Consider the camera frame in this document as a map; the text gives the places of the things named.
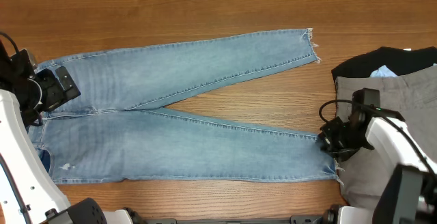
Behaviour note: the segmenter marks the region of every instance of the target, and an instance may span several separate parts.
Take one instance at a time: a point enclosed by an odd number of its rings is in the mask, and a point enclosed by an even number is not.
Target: jeans
[[[81,96],[29,136],[57,184],[130,180],[337,179],[315,134],[202,117],[165,105],[317,61],[311,29],[61,57]]]

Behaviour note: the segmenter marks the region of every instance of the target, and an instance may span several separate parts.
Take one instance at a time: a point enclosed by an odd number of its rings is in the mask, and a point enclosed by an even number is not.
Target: wood grain
[[[320,64],[220,88],[169,106],[227,120],[317,132],[335,97],[330,70],[380,46],[437,45],[437,0],[5,0],[0,26],[38,61],[104,49],[314,28]],[[333,117],[334,107],[328,107]],[[285,217],[343,202],[333,181],[260,184],[142,181],[60,186],[76,203],[146,217]]]

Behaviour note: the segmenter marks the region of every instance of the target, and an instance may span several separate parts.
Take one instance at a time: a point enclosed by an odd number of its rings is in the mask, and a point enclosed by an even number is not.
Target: black cable
[[[8,39],[11,42],[12,46],[14,46],[16,55],[19,56],[20,55],[20,51],[18,50],[18,47],[15,44],[15,41],[5,32],[0,31],[0,36],[3,36],[4,38]]]
[[[370,111],[373,114],[377,115],[377,117],[381,117],[384,121],[386,121],[388,124],[390,124],[393,128],[396,128],[396,130],[398,132],[400,132],[405,139],[408,141],[408,143],[410,144],[411,148],[414,150],[414,152],[416,153],[416,155],[419,157],[419,159],[421,160],[421,162],[425,165],[425,167],[428,169],[428,172],[432,175],[433,179],[435,182],[437,182],[437,176],[434,173],[434,170],[431,168],[431,166],[428,164],[428,161],[426,160],[426,158],[422,155],[422,153],[420,152],[419,148],[416,146],[416,144],[414,143],[414,141],[410,138],[410,136],[408,136],[406,134],[406,132],[400,128],[399,126],[397,126],[394,122],[392,122],[388,117],[386,117],[385,115],[383,115],[380,111],[377,111],[375,109],[372,109],[370,107],[368,107],[367,105],[363,105],[360,104],[358,102],[353,102],[351,100],[331,100],[328,101],[324,104],[322,104],[322,106],[319,109],[319,116],[320,118],[322,118],[322,120],[324,122],[329,122],[327,119],[325,119],[322,115],[322,110],[323,108],[328,105],[328,104],[332,104],[332,103],[348,103],[348,104],[353,104],[353,105],[358,105],[359,107],[361,107],[362,109],[366,110],[366,111]]]
[[[18,187],[15,184],[11,171],[9,170],[8,165],[6,165],[6,161],[1,155],[1,153],[0,153],[0,166],[3,168],[6,178],[8,179],[9,184],[11,185],[12,192],[14,192],[15,198],[18,202],[18,206],[20,206],[20,212],[23,214],[26,224],[32,224],[26,204],[24,203],[23,198],[21,197],[20,192],[18,191]]]

